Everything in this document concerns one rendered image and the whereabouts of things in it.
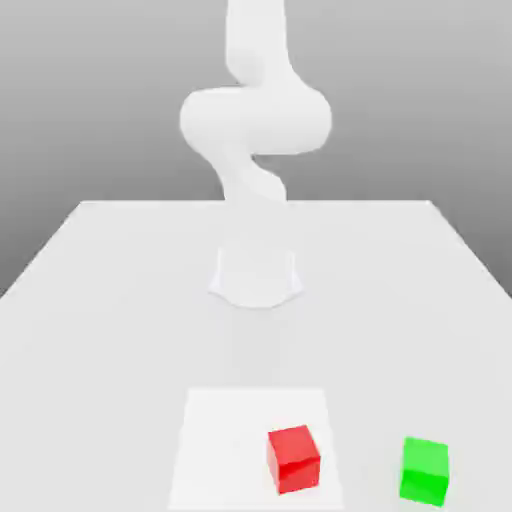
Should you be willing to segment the small red cube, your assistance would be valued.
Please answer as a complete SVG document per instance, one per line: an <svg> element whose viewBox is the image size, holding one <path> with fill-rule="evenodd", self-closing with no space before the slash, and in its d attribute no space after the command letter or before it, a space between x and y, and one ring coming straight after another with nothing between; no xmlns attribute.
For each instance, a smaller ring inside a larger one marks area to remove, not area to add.
<svg viewBox="0 0 512 512"><path fill-rule="evenodd" d="M270 431L266 456L279 495L319 485L321 455L307 425Z"/></svg>

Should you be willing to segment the small green cube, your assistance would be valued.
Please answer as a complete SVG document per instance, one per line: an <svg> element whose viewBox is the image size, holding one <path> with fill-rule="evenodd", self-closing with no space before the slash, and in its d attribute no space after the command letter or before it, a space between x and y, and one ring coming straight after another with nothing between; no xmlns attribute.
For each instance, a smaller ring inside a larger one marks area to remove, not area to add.
<svg viewBox="0 0 512 512"><path fill-rule="evenodd" d="M442 507L449 483L448 445L407 436L403 442L399 496Z"/></svg>

